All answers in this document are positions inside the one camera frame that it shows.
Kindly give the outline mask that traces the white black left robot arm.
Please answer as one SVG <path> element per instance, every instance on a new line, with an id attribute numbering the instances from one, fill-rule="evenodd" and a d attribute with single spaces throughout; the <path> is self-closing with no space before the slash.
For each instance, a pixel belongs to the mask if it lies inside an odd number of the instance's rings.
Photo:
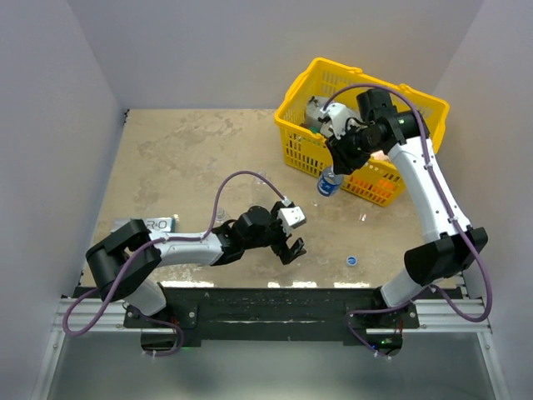
<path id="1" fill-rule="evenodd" d="M 163 327 L 172 319 L 172 306 L 162 286 L 148 280 L 156 268 L 227 265 L 256 248 L 270 248 L 287 265 L 306 252 L 301 238 L 287 245 L 292 231 L 305 223 L 301 207 L 288 201 L 276 202 L 272 210 L 250 207 L 208 234 L 151 231 L 133 219 L 92 246 L 86 260 L 102 300 L 124 300 L 151 325 Z"/>

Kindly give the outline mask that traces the clear plastic bottle large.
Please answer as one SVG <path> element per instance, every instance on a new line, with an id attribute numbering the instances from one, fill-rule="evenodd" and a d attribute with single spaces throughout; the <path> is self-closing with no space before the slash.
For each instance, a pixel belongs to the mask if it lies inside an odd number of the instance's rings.
<path id="1" fill-rule="evenodd" d="M 269 176 L 265 171 L 257 171 L 255 176 L 256 185 L 263 187 L 270 182 Z"/>

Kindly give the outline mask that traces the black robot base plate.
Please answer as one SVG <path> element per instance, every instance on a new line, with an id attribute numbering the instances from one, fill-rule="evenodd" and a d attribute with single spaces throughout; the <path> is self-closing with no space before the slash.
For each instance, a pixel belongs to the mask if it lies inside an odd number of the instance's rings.
<path id="1" fill-rule="evenodd" d="M 387 354 L 401 349 L 402 334 L 420 326 L 414 303 L 386 312 L 370 288 L 196 288 L 166 289 L 167 306 L 151 321 L 127 307 L 124 325 L 142 330 L 145 349 L 167 350 L 166 322 L 184 332 L 185 346 L 215 341 L 339 342 L 365 338 Z"/>

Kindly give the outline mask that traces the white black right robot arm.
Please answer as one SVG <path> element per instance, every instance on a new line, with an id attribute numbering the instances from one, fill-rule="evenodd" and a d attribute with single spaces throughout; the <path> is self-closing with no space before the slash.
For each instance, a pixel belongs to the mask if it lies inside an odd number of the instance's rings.
<path id="1" fill-rule="evenodd" d="M 378 151 L 400 173 L 421 220 L 423 244 L 406 251 L 405 268 L 380 289 L 371 306 L 373 322 L 390 327 L 404 306 L 434 282 L 481 265 L 488 243 L 483 227 L 473 227 L 453 198 L 440 170 L 429 128 L 404 94 L 375 83 L 362 84 L 358 116 L 330 96 L 319 112 L 321 134 L 336 175 L 349 175 Z"/>

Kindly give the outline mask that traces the blue label Pocari bottle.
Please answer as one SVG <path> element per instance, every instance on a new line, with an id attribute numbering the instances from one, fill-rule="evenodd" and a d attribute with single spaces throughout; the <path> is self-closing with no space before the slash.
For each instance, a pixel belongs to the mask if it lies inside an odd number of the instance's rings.
<path id="1" fill-rule="evenodd" d="M 342 174 L 336 174 L 333 166 L 326 167 L 317 181 L 317 191 L 324 197 L 333 196 L 344 181 Z"/>

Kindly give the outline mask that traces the blue white cap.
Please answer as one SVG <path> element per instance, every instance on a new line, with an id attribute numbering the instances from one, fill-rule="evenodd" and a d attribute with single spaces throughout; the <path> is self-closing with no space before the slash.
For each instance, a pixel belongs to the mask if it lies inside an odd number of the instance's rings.
<path id="1" fill-rule="evenodd" d="M 354 256 L 350 256 L 346 259 L 346 264 L 350 267 L 357 265 L 357 259 Z"/>

